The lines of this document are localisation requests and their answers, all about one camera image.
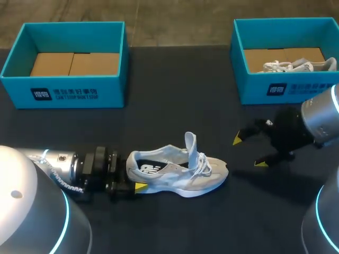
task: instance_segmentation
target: white sneaker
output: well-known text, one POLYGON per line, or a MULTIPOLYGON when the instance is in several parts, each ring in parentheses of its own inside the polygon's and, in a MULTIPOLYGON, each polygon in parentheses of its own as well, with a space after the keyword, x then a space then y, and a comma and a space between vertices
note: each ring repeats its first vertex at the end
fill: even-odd
POLYGON ((290 62, 267 62, 260 72, 308 72, 308 71, 336 71, 337 61, 334 57, 324 62, 310 62, 301 58, 293 63, 290 62))
POLYGON ((185 133, 186 149, 167 145, 153 151, 134 151, 126 161, 129 179, 144 183, 141 193, 175 192, 195 197, 219 187, 228 176, 226 163, 197 152, 197 136, 185 133))
POLYGON ((286 72, 293 69, 293 65, 290 62, 267 62, 263 66, 263 71, 259 72, 286 72))
POLYGON ((303 65, 309 65, 310 71, 337 71, 337 60, 334 57, 330 57, 324 62, 310 62, 305 58, 301 58, 292 63, 293 68, 303 65))

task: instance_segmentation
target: shoe sole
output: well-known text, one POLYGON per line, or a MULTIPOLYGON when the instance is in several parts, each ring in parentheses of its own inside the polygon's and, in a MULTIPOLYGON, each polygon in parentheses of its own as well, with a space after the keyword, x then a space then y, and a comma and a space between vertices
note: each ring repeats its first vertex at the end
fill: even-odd
POLYGON ((178 189, 178 188, 169 187, 169 186, 148 185, 148 188, 144 191, 141 191, 139 194, 152 194, 152 193, 157 193, 157 192, 175 192, 182 197, 197 197, 197 196, 201 196, 203 194, 206 194, 207 192, 211 192, 212 190, 218 188, 221 184, 223 184, 226 178, 223 181, 209 188, 202 189, 202 190, 183 190, 183 189, 178 189))

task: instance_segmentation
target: blue box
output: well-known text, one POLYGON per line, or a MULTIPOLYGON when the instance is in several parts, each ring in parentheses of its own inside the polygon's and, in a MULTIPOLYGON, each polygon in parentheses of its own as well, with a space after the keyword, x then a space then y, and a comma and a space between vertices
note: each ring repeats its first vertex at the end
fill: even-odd
POLYGON ((234 20, 230 58, 242 104, 300 103, 339 83, 339 71, 249 71, 245 49, 284 48, 320 48, 339 61, 339 27, 329 17, 234 20))
POLYGON ((129 49, 124 22, 25 23, 13 44, 1 81, 16 108, 112 108, 124 106, 129 49), (38 53, 119 53, 117 75, 30 77, 38 53), (65 96, 60 90, 92 91, 65 96), (42 94, 36 98, 34 92, 42 94))

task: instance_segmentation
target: concrete floor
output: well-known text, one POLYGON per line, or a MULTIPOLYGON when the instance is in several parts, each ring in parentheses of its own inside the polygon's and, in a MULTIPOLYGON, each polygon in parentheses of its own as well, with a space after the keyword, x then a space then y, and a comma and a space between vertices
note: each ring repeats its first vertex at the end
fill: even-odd
POLYGON ((229 44, 236 18, 297 16, 339 21, 339 0, 0 0, 0 48, 24 22, 125 21, 130 46, 184 46, 229 44))

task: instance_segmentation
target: new balance logo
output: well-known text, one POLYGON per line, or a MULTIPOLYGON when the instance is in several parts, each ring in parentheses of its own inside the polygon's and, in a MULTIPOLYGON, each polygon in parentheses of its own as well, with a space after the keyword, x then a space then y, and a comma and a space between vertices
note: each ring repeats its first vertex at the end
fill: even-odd
POLYGON ((140 168, 140 171, 146 174, 154 174, 157 173, 161 167, 155 166, 153 167, 152 165, 142 165, 140 168))

